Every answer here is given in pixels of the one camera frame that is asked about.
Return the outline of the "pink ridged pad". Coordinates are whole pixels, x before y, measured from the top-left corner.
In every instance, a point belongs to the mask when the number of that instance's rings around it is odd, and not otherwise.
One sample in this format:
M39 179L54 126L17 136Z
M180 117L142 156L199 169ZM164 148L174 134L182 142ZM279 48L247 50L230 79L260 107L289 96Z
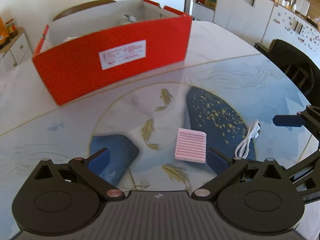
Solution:
M207 152L206 142L206 133L179 128L174 154L175 159L205 164Z

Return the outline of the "white tissue pack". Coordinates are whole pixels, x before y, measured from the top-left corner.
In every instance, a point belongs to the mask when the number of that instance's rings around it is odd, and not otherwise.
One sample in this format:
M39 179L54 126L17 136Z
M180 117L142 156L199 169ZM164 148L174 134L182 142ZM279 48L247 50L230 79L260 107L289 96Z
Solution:
M137 22L137 19L131 15L123 15L119 21L120 25L127 25L130 23L136 23L136 22Z

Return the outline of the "black chair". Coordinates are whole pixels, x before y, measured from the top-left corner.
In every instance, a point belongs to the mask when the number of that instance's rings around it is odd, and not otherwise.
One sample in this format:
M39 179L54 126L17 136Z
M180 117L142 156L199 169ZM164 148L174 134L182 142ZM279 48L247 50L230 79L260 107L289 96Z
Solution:
M279 39L273 40L269 48L261 43L254 47L296 85L311 105L319 106L319 68L307 55Z

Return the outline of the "white fridge with magnets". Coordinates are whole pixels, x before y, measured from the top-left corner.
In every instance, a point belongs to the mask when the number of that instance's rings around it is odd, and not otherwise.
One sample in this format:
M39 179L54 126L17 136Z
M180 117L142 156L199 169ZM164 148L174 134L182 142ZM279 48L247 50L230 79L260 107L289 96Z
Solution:
M281 5L273 6L261 44L268 48L276 39L295 46L319 66L319 31Z

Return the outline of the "white drawer cabinet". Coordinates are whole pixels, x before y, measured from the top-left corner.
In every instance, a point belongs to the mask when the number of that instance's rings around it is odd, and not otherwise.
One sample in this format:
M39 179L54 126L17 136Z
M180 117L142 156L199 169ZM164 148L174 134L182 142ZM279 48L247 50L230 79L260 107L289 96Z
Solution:
M18 35L1 49L1 67L9 71L32 57L33 52L25 30L20 27L18 28Z

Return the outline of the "red cardboard box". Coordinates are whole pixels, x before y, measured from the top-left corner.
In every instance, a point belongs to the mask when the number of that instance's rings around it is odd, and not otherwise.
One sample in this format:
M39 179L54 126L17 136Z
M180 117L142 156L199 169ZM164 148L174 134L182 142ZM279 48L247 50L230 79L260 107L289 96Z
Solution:
M123 15L136 23L120 25ZM185 59L192 17L151 0L86 9L48 24L33 64L57 105Z

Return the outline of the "orange snack bag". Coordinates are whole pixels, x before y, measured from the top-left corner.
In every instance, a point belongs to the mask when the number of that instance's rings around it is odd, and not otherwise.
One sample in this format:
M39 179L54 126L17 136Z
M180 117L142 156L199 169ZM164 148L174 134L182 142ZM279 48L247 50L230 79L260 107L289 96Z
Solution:
M0 18L0 49L10 43L10 35L8 29Z

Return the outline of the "glass sauce jar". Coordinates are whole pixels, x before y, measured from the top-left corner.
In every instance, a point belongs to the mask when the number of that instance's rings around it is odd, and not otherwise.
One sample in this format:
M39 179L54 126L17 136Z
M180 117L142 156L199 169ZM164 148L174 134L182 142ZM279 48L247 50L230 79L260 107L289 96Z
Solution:
M8 22L6 22L6 27L9 33L10 38L14 38L18 35L18 29L15 25L14 19L10 19L8 20Z

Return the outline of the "brown wooden chair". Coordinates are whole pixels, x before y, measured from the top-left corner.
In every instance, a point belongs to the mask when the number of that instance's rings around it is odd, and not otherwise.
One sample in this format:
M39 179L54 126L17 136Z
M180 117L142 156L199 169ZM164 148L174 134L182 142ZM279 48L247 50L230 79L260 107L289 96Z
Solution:
M63 12L57 14L54 18L53 21L59 20L63 17L69 16L71 14L86 10L86 9L90 9L93 7L98 7L101 5L106 5L106 4L110 4L110 3L116 3L115 0L96 0L96 1L90 1L90 2L86 2L86 3L82 3L73 7L70 7L66 10L64 10Z

